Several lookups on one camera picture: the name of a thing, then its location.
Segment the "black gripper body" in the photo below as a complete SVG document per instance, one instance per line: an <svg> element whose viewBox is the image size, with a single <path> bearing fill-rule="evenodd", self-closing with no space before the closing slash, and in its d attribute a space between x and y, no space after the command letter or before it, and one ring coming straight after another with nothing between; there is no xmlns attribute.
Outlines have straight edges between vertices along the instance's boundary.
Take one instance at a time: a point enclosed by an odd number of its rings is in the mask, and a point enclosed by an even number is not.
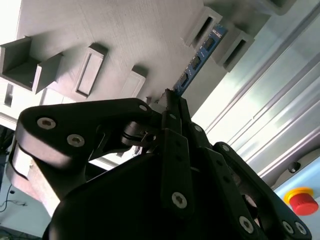
<svg viewBox="0 0 320 240"><path fill-rule="evenodd" d="M137 157L75 189L58 205L45 240L232 240L234 228L203 174L192 169L195 211L186 220L161 205L158 157Z"/></svg>

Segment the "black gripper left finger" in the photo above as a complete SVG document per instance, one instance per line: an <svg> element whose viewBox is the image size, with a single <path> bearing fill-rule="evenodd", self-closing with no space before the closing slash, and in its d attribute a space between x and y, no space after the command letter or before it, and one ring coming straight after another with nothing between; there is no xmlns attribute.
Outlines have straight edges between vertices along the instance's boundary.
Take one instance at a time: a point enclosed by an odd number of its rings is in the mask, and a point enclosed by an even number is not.
<svg viewBox="0 0 320 240"><path fill-rule="evenodd" d="M166 90L163 112L137 98L27 108L18 118L10 163L52 218L79 187L136 158L157 157L161 206L187 220L195 200L181 98Z"/></svg>

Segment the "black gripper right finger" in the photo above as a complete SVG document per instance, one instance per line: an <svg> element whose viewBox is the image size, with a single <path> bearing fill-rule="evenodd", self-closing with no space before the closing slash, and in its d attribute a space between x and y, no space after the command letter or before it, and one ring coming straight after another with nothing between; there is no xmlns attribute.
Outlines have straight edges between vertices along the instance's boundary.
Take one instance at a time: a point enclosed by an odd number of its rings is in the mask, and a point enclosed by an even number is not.
<svg viewBox="0 0 320 240"><path fill-rule="evenodd" d="M182 129L206 192L219 204L213 209L221 240L310 240L300 218L227 144L211 145L204 130L191 121L188 104L179 100Z"/></svg>

